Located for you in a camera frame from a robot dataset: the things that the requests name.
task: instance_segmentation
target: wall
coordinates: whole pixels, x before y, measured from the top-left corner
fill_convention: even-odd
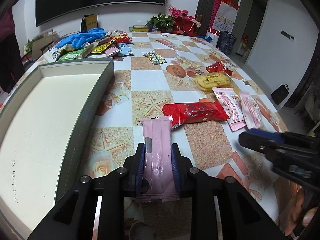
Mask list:
[[[281,35],[282,30],[294,36],[294,42]],[[289,96],[278,108],[289,99],[308,68],[317,37],[318,29],[305,10],[281,0],[268,0],[258,37],[246,64],[271,91],[281,84],[288,84]]]
[[[189,15],[192,16],[196,13],[198,1],[199,0],[167,0],[172,6],[188,10]],[[129,30],[129,26],[134,24],[145,24],[147,20],[152,16],[158,15],[159,12],[168,12],[167,8],[161,5],[112,4],[72,12],[36,27],[35,3],[36,0],[25,0],[25,31],[27,38],[30,40],[34,36],[50,29],[57,31],[60,36],[79,31],[82,16],[85,14],[98,14],[99,26],[105,30],[127,31]]]
[[[23,56],[23,46],[28,42],[26,29],[25,29],[25,21],[24,21],[24,4],[25,0],[19,0],[12,7],[12,15],[14,20],[14,25],[16,27],[16,37],[18,41],[18,45],[20,48],[20,55]]]
[[[248,44],[247,44],[249,49],[252,49],[254,41],[257,38],[259,29],[263,20],[264,12],[266,10],[266,5],[267,5],[267,2],[265,2],[265,4],[263,5],[262,1],[253,0],[247,25],[245,26],[245,29],[243,32],[249,37]]]
[[[247,24],[253,0],[241,0],[232,34],[236,37],[233,52],[239,48],[242,34]]]

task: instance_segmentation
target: person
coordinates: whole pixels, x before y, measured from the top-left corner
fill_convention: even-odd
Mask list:
[[[15,35],[12,6],[0,19],[0,86],[10,93],[14,85],[25,73],[20,49]]]
[[[287,217],[287,223],[284,229],[284,235],[288,236],[290,235],[295,227],[298,225],[298,218],[300,217],[302,213],[302,205],[304,202],[304,188],[299,189],[297,192],[297,195],[292,203],[292,206],[289,211],[289,215]],[[311,219],[315,215],[318,207],[314,207],[307,211],[307,213],[304,215],[302,219],[302,225],[304,227],[307,227],[310,223]]]

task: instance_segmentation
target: pink and white snack packet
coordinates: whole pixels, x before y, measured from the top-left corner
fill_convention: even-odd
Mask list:
[[[146,146],[143,177],[149,182],[149,190],[139,194],[137,200],[178,200],[171,164],[172,120],[169,116],[163,116],[139,121],[142,123]]]
[[[240,92],[241,108],[248,129],[262,128],[261,112],[257,102],[248,92]]]
[[[240,97],[233,91],[233,88],[212,88],[212,90],[229,116],[227,122],[231,130],[234,132],[244,127],[245,121],[241,110]]]

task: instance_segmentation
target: potted plant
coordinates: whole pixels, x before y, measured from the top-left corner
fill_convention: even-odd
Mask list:
[[[161,30],[164,32],[172,32],[172,26],[174,20],[172,16],[167,16],[166,14],[161,15],[159,13],[158,17],[153,16],[146,24],[146,26],[152,26],[156,30]]]
[[[172,5],[168,4],[171,16],[174,19],[173,33],[193,33],[195,26],[200,27],[201,23],[198,22],[194,17],[188,16],[187,10],[179,10]]]

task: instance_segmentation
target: checkered tablecloth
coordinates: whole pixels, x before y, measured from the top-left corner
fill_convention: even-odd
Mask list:
[[[165,104],[199,102],[203,98],[215,100],[213,93],[199,91],[188,75],[181,78],[170,74],[167,71],[169,65],[207,73],[207,66],[222,62],[233,70],[232,79],[236,86],[249,92],[257,101],[264,129],[287,131],[273,104],[250,76],[203,39],[145,32],[133,32],[129,36],[132,37],[130,46],[134,55],[114,61],[115,77],[99,105],[89,133],[80,169],[82,175],[96,178],[122,166],[126,157],[134,155],[138,143],[144,142],[138,120],[162,116],[161,108]],[[167,63],[153,65],[143,56],[153,50]],[[42,60],[40,58],[28,73]],[[186,124],[172,131],[172,143],[177,143],[181,154],[210,176],[235,177],[275,223],[283,227],[296,187],[273,173],[271,163],[262,154],[239,145],[238,135],[245,130],[232,132],[227,122]],[[156,233],[158,239],[187,235],[191,227],[191,206],[189,199],[138,203],[126,198],[126,237],[140,231]]]

